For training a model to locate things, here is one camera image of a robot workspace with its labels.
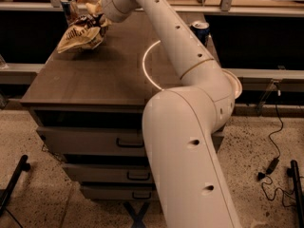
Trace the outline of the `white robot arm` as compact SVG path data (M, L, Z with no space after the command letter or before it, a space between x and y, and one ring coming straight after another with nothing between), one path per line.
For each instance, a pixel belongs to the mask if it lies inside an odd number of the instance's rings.
M166 0L102 0L122 22L143 8L182 85L154 95L142 114L144 145L168 228L241 228L212 135L230 118L236 76L214 57Z

